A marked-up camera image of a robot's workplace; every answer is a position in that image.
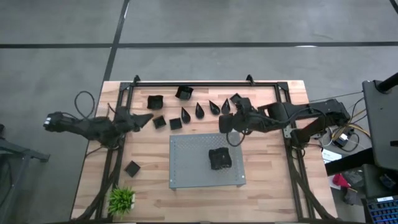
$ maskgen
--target small potted plant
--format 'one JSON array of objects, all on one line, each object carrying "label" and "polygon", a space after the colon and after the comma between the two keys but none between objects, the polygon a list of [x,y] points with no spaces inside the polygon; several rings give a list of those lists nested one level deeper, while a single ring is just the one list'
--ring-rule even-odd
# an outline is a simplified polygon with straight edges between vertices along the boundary
[{"label": "small potted plant", "polygon": [[134,208],[136,202],[136,193],[128,187],[123,189],[115,188],[109,197],[108,212],[111,215],[117,215],[121,218]]}]

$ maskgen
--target white pot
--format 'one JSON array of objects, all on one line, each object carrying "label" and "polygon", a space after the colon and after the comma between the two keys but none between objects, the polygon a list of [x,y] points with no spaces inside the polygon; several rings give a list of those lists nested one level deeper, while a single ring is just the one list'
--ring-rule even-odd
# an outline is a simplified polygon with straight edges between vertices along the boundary
[{"label": "white pot", "polygon": [[136,195],[133,194],[131,199],[131,209],[134,208],[135,204],[136,204]]}]

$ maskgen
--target concrete floor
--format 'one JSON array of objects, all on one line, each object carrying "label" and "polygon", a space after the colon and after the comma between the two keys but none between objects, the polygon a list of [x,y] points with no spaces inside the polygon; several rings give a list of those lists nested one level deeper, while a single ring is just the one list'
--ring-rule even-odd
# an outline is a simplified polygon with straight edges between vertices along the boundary
[{"label": "concrete floor", "polygon": [[[0,44],[112,43],[123,0],[3,0]],[[388,0],[131,0],[121,41],[398,41]],[[0,49],[0,123],[6,138],[50,153],[33,161],[11,223],[68,220],[87,141],[46,132],[48,113],[77,114],[73,99],[100,93],[110,49]],[[361,90],[363,80],[398,71],[397,47],[119,49],[110,80],[304,80],[310,100]],[[339,98],[351,106],[361,95]],[[90,109],[89,99],[81,107]],[[368,128],[366,120],[360,122]],[[370,146],[370,142],[361,144]],[[334,192],[339,217],[363,221],[361,207]]]}]

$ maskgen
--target wire mesh platform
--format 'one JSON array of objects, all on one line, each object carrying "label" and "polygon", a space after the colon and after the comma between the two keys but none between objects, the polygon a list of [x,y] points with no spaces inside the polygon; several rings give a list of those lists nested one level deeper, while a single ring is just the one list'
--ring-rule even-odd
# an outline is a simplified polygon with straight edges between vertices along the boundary
[{"label": "wire mesh platform", "polygon": [[[229,134],[232,144],[239,142],[239,133]],[[232,167],[221,170],[210,168],[210,149],[227,147]],[[226,135],[186,134],[170,136],[170,184],[171,189],[184,187],[211,187],[221,185],[244,185],[243,155],[241,146],[232,147]]]}]

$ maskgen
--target wooden tabletop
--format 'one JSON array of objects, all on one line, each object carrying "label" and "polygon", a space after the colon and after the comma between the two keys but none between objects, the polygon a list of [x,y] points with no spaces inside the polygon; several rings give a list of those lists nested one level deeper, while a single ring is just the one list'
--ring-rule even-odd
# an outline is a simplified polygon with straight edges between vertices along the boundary
[{"label": "wooden tabletop", "polygon": [[[287,81],[293,104],[308,103],[303,81]],[[106,114],[107,103],[116,106],[120,82],[104,82],[97,116]],[[242,143],[246,185],[169,189],[169,137],[173,134],[218,133],[218,116],[210,113],[209,102],[219,107],[235,93],[250,98],[254,107],[276,101],[271,87],[195,87],[189,101],[174,95],[176,87],[134,88],[131,112],[163,115],[167,125],[158,130],[149,121],[138,133],[128,133],[124,146],[119,186],[130,186],[136,193],[136,205],[124,222],[281,222],[297,221],[292,187],[287,167],[282,131],[253,132]],[[149,95],[163,95],[164,107],[158,111],[147,109]],[[195,117],[196,103],[202,106],[205,117]],[[191,115],[191,122],[182,129],[170,130],[169,120],[180,117],[181,106]],[[302,128],[311,120],[297,122]],[[100,144],[92,141],[88,151]],[[106,150],[101,149],[86,158],[73,206],[72,218],[78,217],[98,193],[103,175]],[[141,166],[132,178],[123,171],[130,161]],[[304,157],[310,188],[320,203],[336,216],[335,204],[326,176],[319,147],[306,148]],[[300,198],[305,210],[305,200]]]}]

